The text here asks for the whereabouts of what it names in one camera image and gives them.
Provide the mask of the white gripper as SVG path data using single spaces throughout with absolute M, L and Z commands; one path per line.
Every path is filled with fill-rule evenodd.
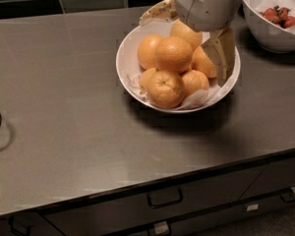
M 179 19 L 194 31 L 210 31 L 202 44 L 206 56 L 216 66 L 217 83 L 222 88 L 235 66 L 234 32 L 228 27 L 242 0 L 163 0 L 147 9 L 139 25 L 171 23 Z

